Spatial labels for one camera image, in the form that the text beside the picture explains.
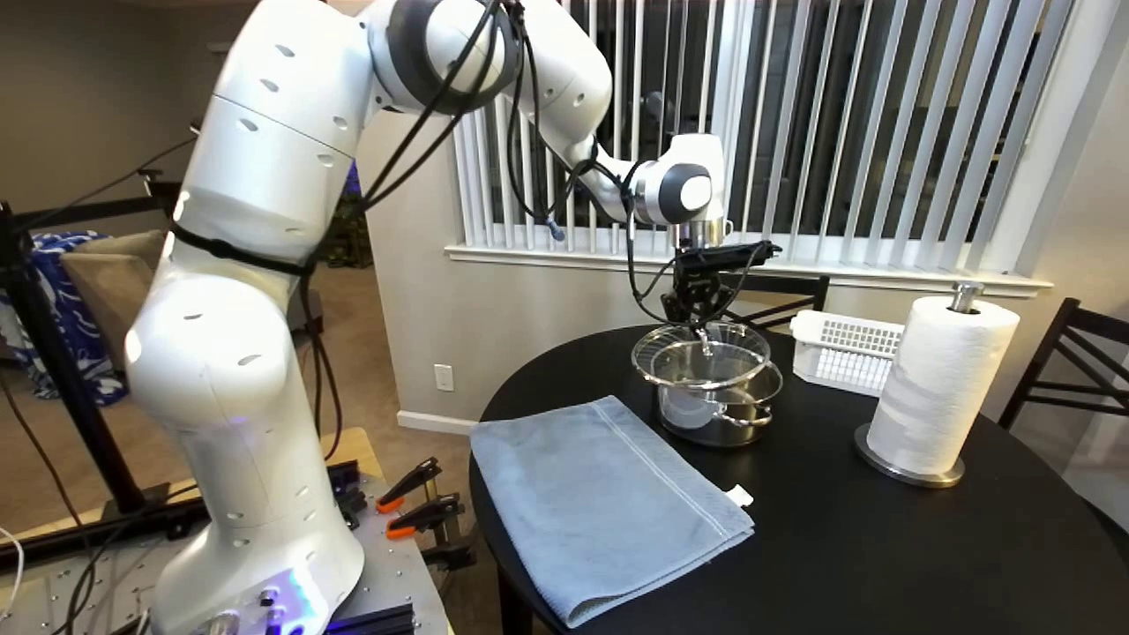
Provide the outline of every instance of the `wall outlet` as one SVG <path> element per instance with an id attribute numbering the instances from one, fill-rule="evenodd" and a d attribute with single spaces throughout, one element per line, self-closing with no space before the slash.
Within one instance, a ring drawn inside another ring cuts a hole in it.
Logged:
<path id="1" fill-rule="evenodd" d="M 437 390 L 454 390 L 454 368 L 453 364 L 433 364 L 433 389 Z"/>

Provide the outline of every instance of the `folded cloth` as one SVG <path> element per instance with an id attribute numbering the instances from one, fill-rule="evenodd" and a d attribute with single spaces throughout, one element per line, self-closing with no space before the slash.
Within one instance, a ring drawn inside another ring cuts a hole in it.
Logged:
<path id="1" fill-rule="evenodd" d="M 751 535 L 751 519 L 613 396 L 469 436 L 532 586 L 579 628 Z"/>

